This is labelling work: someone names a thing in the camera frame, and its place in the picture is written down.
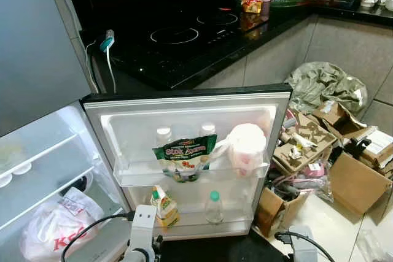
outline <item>green bottle cap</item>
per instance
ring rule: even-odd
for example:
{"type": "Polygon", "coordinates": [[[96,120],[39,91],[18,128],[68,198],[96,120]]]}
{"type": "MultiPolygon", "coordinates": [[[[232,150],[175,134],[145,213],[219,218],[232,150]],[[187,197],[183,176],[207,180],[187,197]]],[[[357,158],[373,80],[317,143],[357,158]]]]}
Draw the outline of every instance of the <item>green bottle cap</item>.
{"type": "Polygon", "coordinates": [[[154,199],[159,199],[160,198],[160,196],[158,195],[158,191],[157,190],[153,191],[153,198],[154,199]]]}
{"type": "Polygon", "coordinates": [[[211,199],[213,202],[217,202],[217,201],[220,199],[220,194],[219,194],[219,192],[216,191],[216,190],[213,190],[213,191],[210,193],[210,199],[211,199]]]}

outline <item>white floor tile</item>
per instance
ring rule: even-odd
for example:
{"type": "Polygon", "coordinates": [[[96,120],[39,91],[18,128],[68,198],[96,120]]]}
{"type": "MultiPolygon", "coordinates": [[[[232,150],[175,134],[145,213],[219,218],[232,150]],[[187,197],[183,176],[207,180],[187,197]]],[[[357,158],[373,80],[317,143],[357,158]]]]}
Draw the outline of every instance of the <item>white floor tile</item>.
{"type": "MultiPolygon", "coordinates": [[[[327,204],[317,196],[310,195],[292,224],[308,225],[314,240],[323,246],[336,262],[348,262],[361,218],[351,214],[338,203],[327,204]]],[[[290,246],[284,245],[274,237],[269,241],[282,253],[292,253],[290,246]]],[[[320,255],[318,262],[320,261],[326,262],[327,259],[320,255]]]]}
{"type": "MultiPolygon", "coordinates": [[[[371,230],[381,248],[385,252],[393,254],[393,210],[390,210],[378,225],[374,223],[369,214],[365,214],[360,227],[360,230],[362,229],[371,230]]],[[[355,247],[352,253],[350,262],[365,262],[357,247],[355,247]]]]}

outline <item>clutter pile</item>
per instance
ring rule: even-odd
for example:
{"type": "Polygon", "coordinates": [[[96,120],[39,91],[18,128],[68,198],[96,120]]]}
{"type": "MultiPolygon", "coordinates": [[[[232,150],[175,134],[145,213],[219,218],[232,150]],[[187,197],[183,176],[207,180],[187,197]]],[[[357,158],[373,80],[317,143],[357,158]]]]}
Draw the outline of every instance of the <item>clutter pile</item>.
{"type": "MultiPolygon", "coordinates": [[[[305,74],[303,67],[289,80],[307,75],[307,82],[298,82],[317,89],[323,67],[344,74],[329,63],[318,64],[317,75],[305,74]]],[[[323,76],[330,80],[334,75],[323,76]]],[[[334,87],[342,83],[333,79],[334,87]]],[[[345,83],[355,83],[356,87],[348,89],[367,97],[365,86],[356,78],[345,83]]],[[[287,110],[257,210],[260,231],[268,237],[278,228],[288,228],[310,193],[338,202],[357,215],[372,210],[372,219],[378,224],[393,203],[393,137],[377,126],[361,123],[348,110],[350,106],[359,111],[364,97],[346,96],[349,100],[343,101],[315,91],[307,101],[305,91],[299,97],[300,88],[295,83],[292,86],[293,108],[287,110]]],[[[319,87],[323,91],[328,88],[332,88],[328,83],[319,87]]]]}

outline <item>open cardboard box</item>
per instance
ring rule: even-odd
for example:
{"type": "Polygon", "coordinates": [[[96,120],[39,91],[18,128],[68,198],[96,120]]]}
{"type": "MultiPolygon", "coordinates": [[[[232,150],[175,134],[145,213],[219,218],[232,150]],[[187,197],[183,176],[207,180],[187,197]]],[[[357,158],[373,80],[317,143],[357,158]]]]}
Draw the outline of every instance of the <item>open cardboard box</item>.
{"type": "Polygon", "coordinates": [[[359,122],[345,107],[335,101],[326,101],[313,115],[321,121],[326,130],[334,134],[341,145],[346,145],[351,138],[365,135],[367,125],[359,122]]]}
{"type": "Polygon", "coordinates": [[[335,201],[357,215],[373,207],[377,224],[391,207],[392,181],[345,152],[330,169],[330,182],[335,201]]]}
{"type": "Polygon", "coordinates": [[[307,196],[299,195],[296,199],[287,202],[265,187],[256,213],[257,226],[261,233],[269,237],[278,228],[288,228],[307,196]]]}
{"type": "Polygon", "coordinates": [[[284,175],[291,175],[300,172],[306,165],[313,163],[319,158],[329,158],[332,150],[332,144],[336,141],[336,137],[319,126],[315,121],[310,120],[300,112],[293,111],[298,124],[290,127],[287,132],[297,133],[317,144],[316,148],[304,148],[302,157],[292,159],[289,152],[296,142],[291,139],[286,144],[276,147],[273,155],[273,162],[284,175]]]}
{"type": "Polygon", "coordinates": [[[393,159],[393,137],[375,130],[367,136],[367,139],[372,142],[360,155],[359,160],[376,170],[384,169],[393,159]]]}

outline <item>kfc bag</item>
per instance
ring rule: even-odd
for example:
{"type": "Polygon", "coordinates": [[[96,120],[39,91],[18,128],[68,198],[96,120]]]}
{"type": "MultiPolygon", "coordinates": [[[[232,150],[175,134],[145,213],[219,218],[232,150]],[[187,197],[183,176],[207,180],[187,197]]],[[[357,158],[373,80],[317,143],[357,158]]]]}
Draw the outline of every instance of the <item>kfc bag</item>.
{"type": "MultiPolygon", "coordinates": [[[[31,262],[59,262],[69,242],[103,215],[104,211],[94,200],[71,187],[59,202],[46,202],[38,208],[22,232],[20,250],[31,262]]],[[[95,226],[79,237],[67,254],[93,239],[98,230],[95,226]]]]}

